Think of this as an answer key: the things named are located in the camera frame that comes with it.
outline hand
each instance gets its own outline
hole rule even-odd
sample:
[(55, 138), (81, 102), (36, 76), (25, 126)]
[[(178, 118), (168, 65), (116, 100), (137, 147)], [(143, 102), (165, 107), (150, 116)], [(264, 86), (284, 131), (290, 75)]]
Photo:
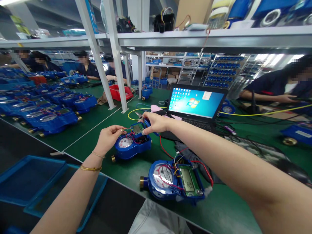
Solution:
[(117, 138), (123, 133), (123, 128), (124, 127), (119, 125), (103, 128), (93, 152), (104, 157), (104, 155), (114, 146)]
[(169, 129), (169, 124), (172, 119), (160, 116), (155, 113), (144, 112), (143, 117), (150, 121), (151, 126), (145, 128), (142, 135), (148, 135), (152, 132), (165, 132)]
[(111, 80), (115, 80), (116, 76), (107, 75), (106, 78), (108, 81), (111, 81)]
[(288, 102), (298, 102), (298, 101), (295, 101), (295, 100), (291, 100), (291, 98), (296, 98), (297, 96), (294, 96), (294, 95), (278, 95), (278, 96), (274, 96), (274, 99), (273, 101), (276, 101), (276, 102), (280, 102), (280, 103), (288, 103)]

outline bracelet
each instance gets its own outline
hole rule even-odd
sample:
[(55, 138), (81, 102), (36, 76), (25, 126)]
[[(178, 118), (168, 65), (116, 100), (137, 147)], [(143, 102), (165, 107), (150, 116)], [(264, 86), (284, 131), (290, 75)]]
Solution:
[(83, 165), (80, 166), (80, 169), (81, 170), (84, 170), (84, 171), (100, 171), (102, 170), (102, 167), (99, 167), (99, 168), (87, 168), (87, 167), (84, 167)]
[(105, 155), (104, 155), (104, 157), (102, 157), (101, 155), (98, 155), (98, 154), (96, 154), (95, 152), (93, 152), (93, 151), (91, 151), (91, 153), (93, 153), (94, 155), (96, 155), (96, 156), (98, 156), (98, 157), (100, 157), (100, 158), (105, 158)]

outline small screen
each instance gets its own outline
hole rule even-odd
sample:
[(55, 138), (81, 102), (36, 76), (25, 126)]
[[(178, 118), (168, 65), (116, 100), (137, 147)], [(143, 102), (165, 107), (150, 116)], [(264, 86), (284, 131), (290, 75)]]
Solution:
[(185, 191), (194, 192), (195, 188), (191, 179), (191, 175), (189, 174), (189, 170), (185, 168), (181, 168), (182, 179), (185, 187)]
[(169, 111), (212, 119), (223, 96), (223, 93), (173, 88)]

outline metal shelf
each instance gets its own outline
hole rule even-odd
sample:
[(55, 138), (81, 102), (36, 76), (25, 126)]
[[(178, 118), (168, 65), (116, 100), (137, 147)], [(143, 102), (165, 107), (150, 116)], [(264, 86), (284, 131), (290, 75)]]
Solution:
[[(139, 51), (200, 52), (204, 31), (119, 33), (120, 46)], [(312, 26), (211, 30), (203, 52), (312, 53)]]
[[(102, 50), (111, 51), (109, 39), (98, 41)], [(86, 35), (77, 37), (54, 37), (45, 39), (0, 41), (0, 49), (29, 49), (29, 50), (91, 50)]]

